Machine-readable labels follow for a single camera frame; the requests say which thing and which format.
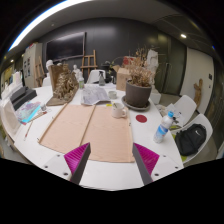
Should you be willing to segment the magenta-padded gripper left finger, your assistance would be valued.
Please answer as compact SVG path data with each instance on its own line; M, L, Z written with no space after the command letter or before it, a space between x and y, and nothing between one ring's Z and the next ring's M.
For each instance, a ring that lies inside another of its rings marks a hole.
M69 179L78 185L91 153L89 143L81 145L66 154L56 154L42 168L54 175Z

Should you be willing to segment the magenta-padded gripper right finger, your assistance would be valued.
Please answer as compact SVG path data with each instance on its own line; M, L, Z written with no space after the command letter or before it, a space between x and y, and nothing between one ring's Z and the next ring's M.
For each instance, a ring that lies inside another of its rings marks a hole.
M133 144L132 153L144 185L182 169L182 166L168 155L157 154L137 143Z

